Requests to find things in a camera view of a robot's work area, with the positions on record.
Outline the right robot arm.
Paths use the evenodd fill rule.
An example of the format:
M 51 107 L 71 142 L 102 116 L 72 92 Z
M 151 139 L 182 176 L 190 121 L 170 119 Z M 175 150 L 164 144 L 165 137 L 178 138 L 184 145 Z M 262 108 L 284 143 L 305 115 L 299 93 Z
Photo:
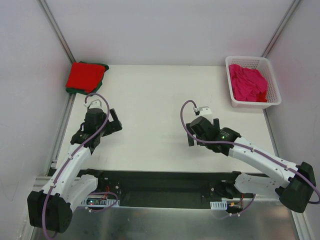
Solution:
M 288 209 L 303 213 L 312 204 L 317 192 L 313 167 L 307 162 L 296 164 L 273 156 L 246 140 L 238 132 L 220 128 L 219 119 L 210 122 L 199 116 L 184 126 L 188 138 L 227 157 L 240 160 L 259 170 L 264 177 L 240 173 L 235 180 L 225 184 L 225 193 L 232 198 L 252 193 L 277 197 Z

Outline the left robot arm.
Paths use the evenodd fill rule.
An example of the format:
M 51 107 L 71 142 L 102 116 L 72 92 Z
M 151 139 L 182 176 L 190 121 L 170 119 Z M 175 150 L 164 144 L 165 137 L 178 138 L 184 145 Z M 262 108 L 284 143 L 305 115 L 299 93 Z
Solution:
M 105 113 L 101 107 L 89 107 L 84 122 L 72 136 L 68 152 L 50 180 L 27 197 L 29 223 L 36 228 L 64 233 L 73 212 L 90 193 L 99 195 L 106 189 L 101 170 L 87 169 L 76 180 L 81 165 L 89 160 L 101 138 L 122 130 L 117 113 Z

